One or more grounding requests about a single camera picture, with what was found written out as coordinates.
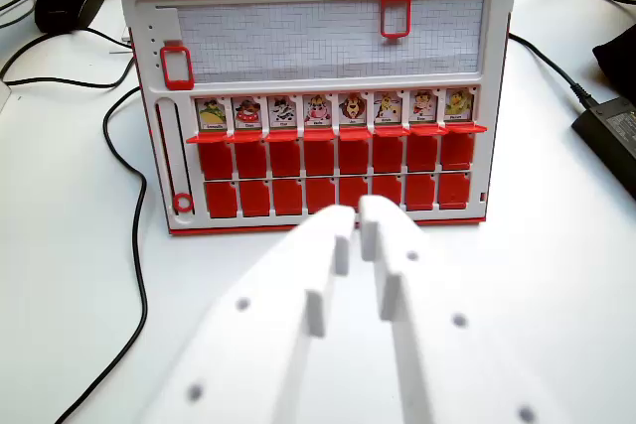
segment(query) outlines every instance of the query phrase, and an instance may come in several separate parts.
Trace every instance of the character card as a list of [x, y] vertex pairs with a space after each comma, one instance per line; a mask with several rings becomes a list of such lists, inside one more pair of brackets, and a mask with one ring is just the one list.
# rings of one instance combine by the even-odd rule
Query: character card
[[260, 104], [252, 96], [232, 98], [236, 129], [261, 129]]
[[470, 121], [473, 117], [473, 95], [468, 88], [446, 90], [444, 121]]
[[340, 95], [338, 112], [341, 126], [359, 126], [367, 124], [367, 102], [358, 93]]
[[436, 120], [436, 115], [437, 96], [435, 96], [432, 89], [418, 89], [410, 93], [409, 122], [434, 122]]
[[331, 101], [324, 94], [303, 96], [305, 109], [305, 126], [331, 126]]
[[378, 91], [375, 94], [374, 110], [376, 124], [401, 123], [401, 98], [394, 91]]
[[216, 98], [196, 98], [199, 131], [226, 131], [228, 119], [226, 108]]

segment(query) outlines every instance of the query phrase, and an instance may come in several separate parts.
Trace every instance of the white plastic board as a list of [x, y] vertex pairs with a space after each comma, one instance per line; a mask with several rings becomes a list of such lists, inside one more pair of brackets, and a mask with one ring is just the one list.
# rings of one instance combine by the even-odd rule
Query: white plastic board
[[483, 5], [412, 0], [399, 40], [381, 36], [379, 0], [180, 8], [179, 23], [196, 82], [460, 73], [477, 71]]

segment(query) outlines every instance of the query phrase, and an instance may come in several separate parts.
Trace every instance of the white table surface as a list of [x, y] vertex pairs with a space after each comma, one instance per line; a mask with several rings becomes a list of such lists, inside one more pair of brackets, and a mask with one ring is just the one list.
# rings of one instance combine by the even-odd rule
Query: white table surface
[[[615, 93], [591, 48], [635, 18], [636, 9], [602, 0], [516, 0], [511, 30], [605, 101]], [[118, 36], [122, 25], [119, 0], [107, 0], [93, 26]], [[2, 31], [0, 62], [37, 35], [32, 21]], [[114, 50], [86, 33], [56, 38], [7, 79], [107, 81], [129, 59]], [[131, 74], [117, 91], [18, 86], [0, 113], [0, 422], [53, 422], [136, 326], [129, 235], [138, 182], [101, 136], [104, 112], [135, 84]], [[572, 422], [633, 424], [636, 202], [570, 129], [577, 111], [567, 86], [511, 43], [488, 220], [423, 230], [465, 279], [471, 313], [492, 320]], [[111, 132], [149, 181], [140, 246], [150, 313], [74, 423], [135, 422], [202, 314], [281, 237], [169, 236], [139, 96]], [[391, 331], [375, 311], [372, 267], [354, 254], [328, 337], [311, 348], [299, 423], [400, 422]]]

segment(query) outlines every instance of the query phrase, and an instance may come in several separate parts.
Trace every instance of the red plastic flap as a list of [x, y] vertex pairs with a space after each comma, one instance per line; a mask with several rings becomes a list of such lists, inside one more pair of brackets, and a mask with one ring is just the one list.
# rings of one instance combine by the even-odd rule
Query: red plastic flap
[[285, 131], [270, 131], [265, 141], [268, 143], [281, 143], [283, 141], [295, 141], [298, 138], [298, 131], [288, 129]]
[[[406, 4], [406, 29], [404, 32], [385, 32], [385, 10], [388, 3], [404, 2]], [[380, 0], [380, 34], [387, 39], [399, 39], [410, 33], [410, 0]]]
[[361, 141], [371, 138], [367, 128], [340, 128], [341, 141]]
[[446, 129], [451, 133], [484, 133], [488, 131], [486, 126], [475, 123], [446, 123]]
[[[186, 64], [188, 65], [188, 79], [170, 79], [168, 77], [168, 66], [166, 64], [166, 53], [182, 52], [186, 55]], [[190, 51], [183, 45], [168, 45], [162, 47], [159, 51], [161, 56], [161, 66], [163, 67], [163, 79], [166, 87], [171, 90], [192, 89], [195, 87], [195, 76], [192, 73], [192, 62], [190, 60]]]
[[199, 133], [197, 136], [193, 136], [186, 140], [188, 144], [209, 144], [220, 143], [228, 139], [228, 133], [225, 131], [219, 131], [215, 133]]
[[228, 141], [231, 143], [255, 143], [262, 139], [262, 131], [235, 131], [234, 136], [230, 136]]
[[399, 136], [407, 136], [410, 131], [402, 128], [400, 125], [396, 126], [376, 126], [376, 134], [381, 138], [397, 138]]
[[440, 136], [448, 134], [448, 130], [446, 128], [442, 128], [437, 123], [411, 124], [410, 132], [417, 136]]
[[336, 135], [331, 128], [325, 129], [305, 129], [305, 141], [329, 141], [334, 139]]

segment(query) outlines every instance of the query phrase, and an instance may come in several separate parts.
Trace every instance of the red trim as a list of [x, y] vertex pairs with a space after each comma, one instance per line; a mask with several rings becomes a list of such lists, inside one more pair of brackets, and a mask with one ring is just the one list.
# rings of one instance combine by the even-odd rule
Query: red trim
[[305, 129], [305, 135], [303, 139], [305, 141], [330, 141], [334, 139], [336, 135], [331, 128], [325, 129]]
[[295, 141], [298, 138], [298, 130], [287, 129], [285, 131], [269, 131], [265, 138], [268, 143], [281, 143], [283, 141]]
[[235, 131], [234, 136], [228, 138], [229, 143], [255, 143], [262, 139], [262, 130]]
[[[188, 79], [170, 79], [168, 77], [168, 66], [166, 65], [166, 52], [186, 54], [186, 63], [188, 64]], [[161, 65], [163, 67], [163, 79], [166, 87], [173, 91], [192, 89], [195, 87], [195, 76], [192, 73], [192, 61], [190, 60], [190, 51], [183, 45], [167, 45], [159, 51], [161, 55]]]
[[371, 133], [367, 127], [345, 127], [340, 128], [341, 141], [362, 141], [371, 138]]
[[[385, 9], [387, 2], [406, 3], [406, 31], [405, 32], [385, 32]], [[410, 34], [410, 0], [380, 0], [380, 34], [386, 39], [399, 39]]]
[[488, 131], [486, 126], [475, 123], [446, 123], [446, 129], [451, 133], [485, 133]]
[[410, 132], [416, 136], [441, 136], [448, 134], [448, 130], [437, 123], [411, 124]]
[[376, 126], [376, 134], [381, 138], [396, 138], [398, 136], [408, 136], [410, 131], [402, 128], [401, 125]]
[[226, 139], [228, 139], [228, 133], [226, 131], [215, 131], [215, 132], [207, 131], [207, 132], [201, 132], [190, 139], [186, 139], [186, 143], [210, 144], [210, 143], [220, 143], [221, 141], [225, 141]]
[[[179, 200], [181, 199], [185, 199], [186, 201], [188, 201], [188, 205], [184, 208], [182, 208], [179, 204]], [[178, 212], [189, 212], [195, 208], [195, 205], [192, 201], [192, 196], [186, 193], [180, 193], [175, 195], [175, 197], [172, 199], [172, 207], [175, 208], [175, 210], [177, 210]]]
[[471, 218], [434, 218], [433, 220], [414, 220], [417, 225], [456, 225], [458, 223], [479, 223], [485, 221], [485, 216]]
[[[460, 223], [479, 223], [486, 217], [471, 218], [435, 218], [432, 220], [415, 220], [417, 225], [457, 225]], [[244, 233], [244, 232], [277, 232], [290, 230], [298, 224], [291, 225], [255, 225], [254, 227], [217, 227], [217, 228], [171, 228], [172, 235], [203, 235], [209, 233]]]

